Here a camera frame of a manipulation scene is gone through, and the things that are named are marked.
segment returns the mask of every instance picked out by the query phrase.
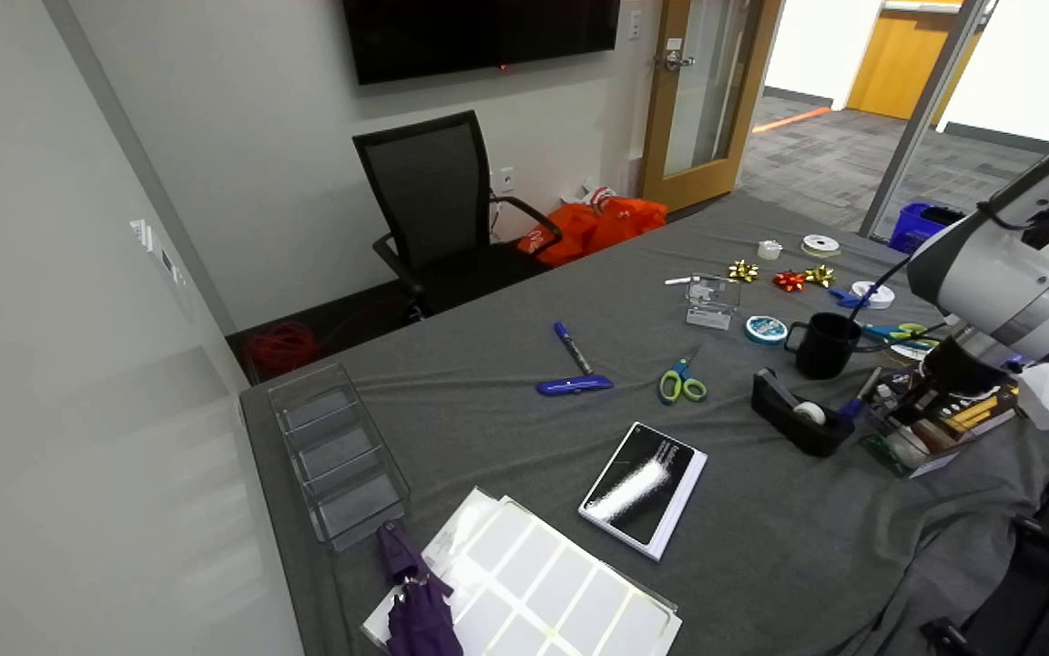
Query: pen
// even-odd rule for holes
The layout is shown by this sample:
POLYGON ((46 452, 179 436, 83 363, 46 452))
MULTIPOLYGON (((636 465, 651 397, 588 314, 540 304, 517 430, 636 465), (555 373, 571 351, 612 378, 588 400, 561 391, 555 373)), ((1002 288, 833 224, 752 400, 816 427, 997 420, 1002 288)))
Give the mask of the pen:
POLYGON ((590 356, 571 342, 569 329, 561 322, 555 322, 555 335, 563 342, 563 351, 571 355, 571 362, 590 374, 590 356))

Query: blue-handled scissors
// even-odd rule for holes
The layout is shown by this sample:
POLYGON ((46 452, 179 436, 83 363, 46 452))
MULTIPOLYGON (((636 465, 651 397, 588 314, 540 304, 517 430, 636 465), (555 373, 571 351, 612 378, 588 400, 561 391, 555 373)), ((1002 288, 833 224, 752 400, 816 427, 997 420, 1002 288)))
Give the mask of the blue-handled scissors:
POLYGON ((661 374, 661 400, 676 406, 681 397, 693 406, 705 400, 705 382, 693 374, 693 356, 698 345, 684 356, 676 356, 663 374, 661 374))

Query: red object on floor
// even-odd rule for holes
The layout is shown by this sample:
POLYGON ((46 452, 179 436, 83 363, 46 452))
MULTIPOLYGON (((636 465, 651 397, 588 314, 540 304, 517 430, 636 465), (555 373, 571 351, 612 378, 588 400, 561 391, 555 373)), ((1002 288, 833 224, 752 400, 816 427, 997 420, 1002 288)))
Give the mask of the red object on floor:
POLYGON ((283 374, 323 355, 316 333, 304 322, 281 322, 244 338, 244 355, 259 374, 283 374))

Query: gray tablecloth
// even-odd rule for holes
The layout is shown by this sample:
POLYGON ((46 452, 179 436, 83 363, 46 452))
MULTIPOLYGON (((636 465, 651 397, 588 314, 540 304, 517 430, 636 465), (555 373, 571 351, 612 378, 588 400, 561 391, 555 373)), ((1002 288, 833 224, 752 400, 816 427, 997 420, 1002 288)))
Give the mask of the gray tablecloth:
MULTIPOLYGON (((681 609, 674 654, 928 654, 917 628, 965 621, 1005 571, 1009 516, 1031 515, 1049 478, 1049 435, 1009 423, 928 478, 899 482, 858 445, 831 458, 800 457, 748 406, 752 374, 770 363, 800 395, 840 400, 873 363, 858 355, 833 382, 794 374, 789 355, 731 333, 684 326, 681 288, 663 276, 724 275, 781 241, 781 263, 738 288, 743 311, 805 322, 833 311, 816 288, 782 297, 771 275, 812 267, 800 238, 820 226, 731 197, 661 232, 618 246, 509 293, 429 317, 345 351, 316 367, 344 367, 370 411, 401 482, 407 537, 426 543, 477 485, 512 497, 542 520, 612 561, 634 582, 681 609), (531 386, 576 374, 550 326, 563 322, 610 395, 540 397, 531 386), (702 406, 661 406, 657 374, 698 345, 702 406), (576 502, 630 420, 644 420, 702 452, 710 465, 661 566, 580 520, 576 502)), ((833 232, 840 286, 879 276, 899 255, 833 232)), ((862 322, 931 322, 895 276, 895 307, 862 322)), ((265 391, 244 395, 259 473, 276 526, 304 643, 311 654, 370 654, 362 621, 384 598, 376 543, 316 552, 276 441, 265 391)))

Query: wall-mounted tv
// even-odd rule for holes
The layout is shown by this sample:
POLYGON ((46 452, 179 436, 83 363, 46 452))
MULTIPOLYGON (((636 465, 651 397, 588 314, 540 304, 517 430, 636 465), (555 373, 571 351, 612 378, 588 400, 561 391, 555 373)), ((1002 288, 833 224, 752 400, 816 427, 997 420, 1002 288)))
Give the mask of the wall-mounted tv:
POLYGON ((344 0, 362 84, 612 51, 618 0, 344 0))

